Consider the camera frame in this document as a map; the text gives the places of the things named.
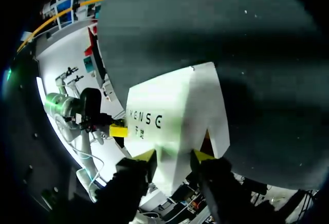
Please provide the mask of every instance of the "green light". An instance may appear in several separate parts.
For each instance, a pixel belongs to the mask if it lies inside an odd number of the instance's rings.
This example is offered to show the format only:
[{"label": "green light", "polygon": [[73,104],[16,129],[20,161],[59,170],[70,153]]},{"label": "green light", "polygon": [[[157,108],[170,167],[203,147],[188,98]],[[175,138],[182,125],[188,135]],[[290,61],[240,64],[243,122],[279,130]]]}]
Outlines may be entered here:
[{"label": "green light", "polygon": [[8,73],[7,73],[7,81],[9,80],[10,75],[11,75],[11,69],[9,68]]}]

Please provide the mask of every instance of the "cable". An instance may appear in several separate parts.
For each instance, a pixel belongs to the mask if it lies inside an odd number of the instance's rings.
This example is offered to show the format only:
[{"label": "cable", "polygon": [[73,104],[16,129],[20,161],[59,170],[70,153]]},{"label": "cable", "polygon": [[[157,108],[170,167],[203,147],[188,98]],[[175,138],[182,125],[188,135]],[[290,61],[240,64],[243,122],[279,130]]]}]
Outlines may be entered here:
[{"label": "cable", "polygon": [[118,113],[117,115],[115,115],[115,116],[113,117],[113,119],[117,118],[118,116],[122,115],[123,113],[124,113],[124,110],[121,111],[120,113]]},{"label": "cable", "polygon": [[[88,19],[85,19],[85,20],[79,20],[79,21],[76,21],[75,23],[82,22],[82,21],[93,21],[93,20],[98,20],[98,19],[97,19],[97,18],[88,18]],[[36,39],[36,38],[40,37],[41,35],[43,35],[43,34],[49,32],[49,31],[51,31],[51,30],[53,30],[53,29],[55,29],[55,28],[58,28],[58,26],[51,27],[50,29],[45,30],[45,31],[41,32],[40,34],[36,35],[36,36],[33,37],[32,39]]]},{"label": "cable", "polygon": [[90,192],[90,187],[91,187],[91,185],[95,182],[95,180],[99,177],[100,172],[103,170],[103,168],[104,168],[104,166],[105,166],[105,163],[104,163],[103,160],[101,160],[101,159],[98,158],[97,156],[93,156],[93,155],[91,155],[91,154],[88,154],[88,153],[85,153],[85,152],[83,152],[83,151],[81,151],[81,150],[78,150],[77,148],[74,148],[74,147],[72,146],[71,143],[68,143],[68,144],[71,146],[71,148],[72,148],[74,151],[79,152],[80,154],[85,155],[85,156],[93,157],[93,158],[99,160],[100,162],[102,162],[102,164],[103,164],[103,165],[101,166],[101,169],[97,170],[96,175],[94,176],[94,178],[92,179],[92,181],[91,181],[90,184],[88,185],[88,190],[87,190],[87,191],[88,191],[88,195],[89,195],[89,198],[93,201],[93,197],[92,197],[92,194],[91,194],[91,192]]},{"label": "cable", "polygon": [[[79,4],[79,7],[83,7],[83,6],[87,6],[93,3],[97,3],[97,2],[101,2],[102,0],[88,0],[86,2],[82,2]],[[39,26],[34,32],[32,32],[32,34],[25,39],[25,41],[23,41],[23,43],[20,45],[20,47],[17,50],[17,53],[20,52],[22,50],[22,48],[25,46],[25,44],[27,44],[39,31],[41,31],[43,28],[45,28],[47,25],[49,25],[50,23],[52,23],[55,19],[57,19],[58,17],[61,17],[65,14],[67,14],[68,12],[71,12],[73,9],[73,7],[67,8],[64,11],[61,11],[60,13],[56,14],[55,16],[51,17],[50,19],[48,19],[46,22],[44,22],[41,26]]]},{"label": "cable", "polygon": [[199,209],[199,205],[200,205],[200,203],[202,203],[203,201],[206,201],[206,199],[205,199],[205,198],[202,199],[202,200],[197,204],[197,206],[196,206],[197,209]]},{"label": "cable", "polygon": [[171,219],[169,219],[169,220],[167,220],[166,221],[166,223],[168,223],[168,222],[170,222],[170,221],[172,221],[173,219],[175,219],[181,212],[183,212],[195,199],[197,199],[198,198],[198,196],[200,196],[200,194],[199,195],[196,195],[184,208],[182,208],[182,210],[181,211],[179,211],[174,217],[172,217]]},{"label": "cable", "polygon": [[156,212],[145,212],[145,213],[142,213],[143,215],[147,215],[147,214],[155,214],[157,215],[158,218],[160,218],[160,215],[159,213],[156,213]]},{"label": "cable", "polygon": [[257,198],[256,198],[256,200],[255,200],[255,202],[253,203],[253,205],[255,206],[256,205],[256,203],[257,203],[257,201],[258,201],[258,199],[259,199],[259,196],[260,196],[261,194],[260,193],[258,193],[258,196],[257,196]]}]

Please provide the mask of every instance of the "table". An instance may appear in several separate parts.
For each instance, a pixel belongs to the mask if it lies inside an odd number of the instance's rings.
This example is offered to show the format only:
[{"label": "table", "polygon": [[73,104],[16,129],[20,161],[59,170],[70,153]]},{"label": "table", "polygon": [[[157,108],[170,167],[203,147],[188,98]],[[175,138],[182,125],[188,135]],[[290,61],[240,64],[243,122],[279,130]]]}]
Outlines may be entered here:
[{"label": "table", "polygon": [[325,179],[328,51],[297,0],[104,0],[98,37],[122,106],[131,86],[213,61],[234,172],[289,189]]}]

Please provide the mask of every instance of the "yellow block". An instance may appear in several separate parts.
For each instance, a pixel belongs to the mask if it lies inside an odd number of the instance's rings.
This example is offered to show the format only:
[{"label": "yellow block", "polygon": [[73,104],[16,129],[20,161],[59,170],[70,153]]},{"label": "yellow block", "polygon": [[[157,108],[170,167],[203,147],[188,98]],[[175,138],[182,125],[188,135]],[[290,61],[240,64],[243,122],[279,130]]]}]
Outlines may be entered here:
[{"label": "yellow block", "polygon": [[213,156],[209,156],[206,153],[203,153],[201,151],[197,151],[197,150],[193,150],[193,151],[194,151],[194,153],[196,155],[196,158],[199,161],[199,163],[201,163],[204,160],[213,160],[213,159],[216,159]]},{"label": "yellow block", "polygon": [[128,128],[112,124],[109,126],[109,135],[112,137],[126,138],[128,136]]},{"label": "yellow block", "polygon": [[150,158],[153,156],[153,153],[155,152],[155,149],[152,149],[150,151],[146,151],[143,154],[140,154],[138,156],[135,156],[134,160],[142,160],[142,161],[149,161]]}]

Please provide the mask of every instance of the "yellow cable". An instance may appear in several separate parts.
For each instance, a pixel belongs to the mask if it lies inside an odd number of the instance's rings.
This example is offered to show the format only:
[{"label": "yellow cable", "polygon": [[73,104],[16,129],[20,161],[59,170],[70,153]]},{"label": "yellow cable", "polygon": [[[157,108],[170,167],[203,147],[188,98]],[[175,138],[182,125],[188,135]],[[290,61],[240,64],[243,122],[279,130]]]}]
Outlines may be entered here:
[{"label": "yellow cable", "polygon": [[[101,2],[102,0],[88,0],[86,2],[82,2],[79,4],[79,7],[83,7],[83,6],[87,6],[90,5],[92,3],[97,3],[97,2]],[[40,30],[42,30],[43,28],[45,28],[47,25],[49,25],[51,22],[53,22],[55,19],[57,19],[58,17],[63,16],[64,14],[67,14],[68,12],[70,12],[72,10],[72,7],[65,9],[64,11],[61,11],[60,13],[58,13],[57,15],[51,17],[50,19],[48,19],[46,22],[44,22],[41,26],[39,26],[34,32],[32,32],[32,34],[25,40],[23,41],[23,43],[20,45],[20,47],[17,50],[17,53],[25,46],[25,44],[27,44],[27,42],[29,40],[31,40]]]}]

